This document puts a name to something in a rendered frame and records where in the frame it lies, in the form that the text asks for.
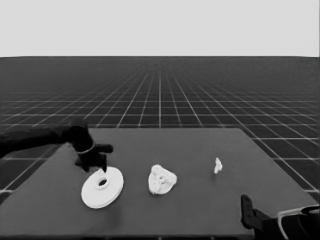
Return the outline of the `large thick white disc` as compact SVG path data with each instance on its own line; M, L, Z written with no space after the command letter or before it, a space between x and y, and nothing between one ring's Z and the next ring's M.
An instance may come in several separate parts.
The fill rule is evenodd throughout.
M120 195L124 187L124 177L115 167L95 171L84 182L81 188L83 203L92 209L100 209L110 205Z

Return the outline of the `white round carrier with pins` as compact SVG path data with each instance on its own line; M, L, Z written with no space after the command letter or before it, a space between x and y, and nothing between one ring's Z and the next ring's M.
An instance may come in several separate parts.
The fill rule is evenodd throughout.
M174 174L173 172L167 170L164 168L164 172L165 174L164 175L160 175L160 176L155 176L151 173L150 171L150 174L149 174L149 177L148 177L148 187L149 187L149 184L152 183L152 182L159 182L161 184L161 190L158 194L156 195L163 195L163 194L167 194L172 188L173 186L170 186L166 183L166 176L168 174Z

